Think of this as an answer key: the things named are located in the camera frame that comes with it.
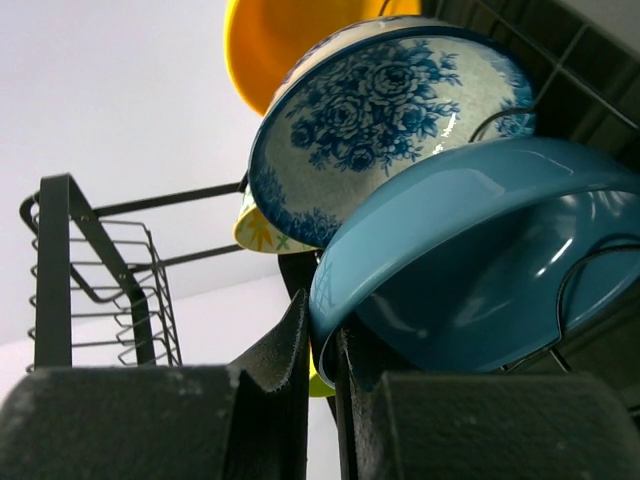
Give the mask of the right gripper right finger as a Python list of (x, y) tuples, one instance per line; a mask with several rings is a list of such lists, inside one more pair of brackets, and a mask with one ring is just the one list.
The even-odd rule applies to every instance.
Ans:
[(345, 479), (635, 479), (639, 432), (585, 374), (413, 370), (363, 327), (336, 341)]

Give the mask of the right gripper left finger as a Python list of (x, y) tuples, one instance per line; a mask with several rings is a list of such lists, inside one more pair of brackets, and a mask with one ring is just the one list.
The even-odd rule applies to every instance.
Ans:
[(1, 409), (5, 479), (302, 479), (308, 295), (226, 365), (48, 368)]

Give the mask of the plain blue bowl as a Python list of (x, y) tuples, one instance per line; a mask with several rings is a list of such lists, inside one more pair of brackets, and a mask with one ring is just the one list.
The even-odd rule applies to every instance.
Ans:
[(590, 320), (639, 277), (639, 176), (529, 137), (467, 144), (375, 190), (326, 247), (309, 308), (335, 381), (351, 315), (416, 367), (492, 371)]

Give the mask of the blue floral white bowl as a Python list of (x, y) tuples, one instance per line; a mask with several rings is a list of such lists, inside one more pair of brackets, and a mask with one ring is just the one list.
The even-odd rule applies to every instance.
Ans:
[(483, 34), (418, 15), (347, 26), (276, 90), (249, 161), (253, 200), (287, 237), (325, 247), (406, 168), (474, 138), (532, 135), (536, 93), (518, 58)]

